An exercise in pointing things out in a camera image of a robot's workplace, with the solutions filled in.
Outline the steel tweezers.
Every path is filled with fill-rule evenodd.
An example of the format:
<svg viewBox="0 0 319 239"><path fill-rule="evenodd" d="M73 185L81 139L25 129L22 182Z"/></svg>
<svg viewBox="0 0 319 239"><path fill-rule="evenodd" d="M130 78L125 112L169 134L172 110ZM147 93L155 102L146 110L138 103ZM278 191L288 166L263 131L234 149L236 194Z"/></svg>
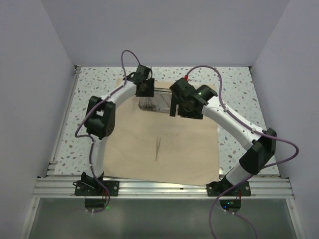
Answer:
<svg viewBox="0 0 319 239"><path fill-rule="evenodd" d="M155 160L158 159L158 154L159 154L159 149L160 149L160 142L161 142L161 138L157 137L157 141L156 141L156 157Z"/></svg>

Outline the beige cloth wrap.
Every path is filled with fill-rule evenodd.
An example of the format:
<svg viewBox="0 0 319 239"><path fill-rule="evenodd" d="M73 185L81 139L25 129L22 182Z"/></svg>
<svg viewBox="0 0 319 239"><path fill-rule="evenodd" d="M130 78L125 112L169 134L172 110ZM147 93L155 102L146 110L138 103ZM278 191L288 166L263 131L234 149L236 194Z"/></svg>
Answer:
<svg viewBox="0 0 319 239"><path fill-rule="evenodd" d="M138 103L138 97L131 97L116 109L115 129L105 146L106 176L196 186L218 180L214 121L143 111Z"/></svg>

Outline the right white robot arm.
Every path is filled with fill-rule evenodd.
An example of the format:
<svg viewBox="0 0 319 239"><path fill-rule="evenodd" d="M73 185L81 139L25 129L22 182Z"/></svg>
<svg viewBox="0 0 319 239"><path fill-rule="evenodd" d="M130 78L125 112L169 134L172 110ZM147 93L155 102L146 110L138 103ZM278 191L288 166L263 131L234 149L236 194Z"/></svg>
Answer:
<svg viewBox="0 0 319 239"><path fill-rule="evenodd" d="M172 93L170 116L182 118L203 119L207 117L227 132L229 132L246 150L239 162L219 182L209 186L218 194L234 195L240 189L242 180L251 175L257 175L266 163L274 156L277 133L269 128L257 134L260 127L253 125L247 129L237 122L222 107L216 91L207 85L199 88L192 86L186 79L181 78L170 86Z"/></svg>

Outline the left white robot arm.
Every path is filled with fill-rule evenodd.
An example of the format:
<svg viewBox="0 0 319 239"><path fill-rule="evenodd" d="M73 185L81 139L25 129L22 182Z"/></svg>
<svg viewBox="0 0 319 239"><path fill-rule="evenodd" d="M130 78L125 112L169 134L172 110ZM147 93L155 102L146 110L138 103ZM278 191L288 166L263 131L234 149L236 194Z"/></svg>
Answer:
<svg viewBox="0 0 319 239"><path fill-rule="evenodd" d="M91 139L89 151L89 169L81 175L81 182L86 185L86 190L96 196L102 193L103 158L106 141L115 129L116 109L129 98L153 97L155 80L152 69L138 65L135 72L126 75L122 82L110 93L89 100L86 116L81 122L85 126L85 137Z"/></svg>

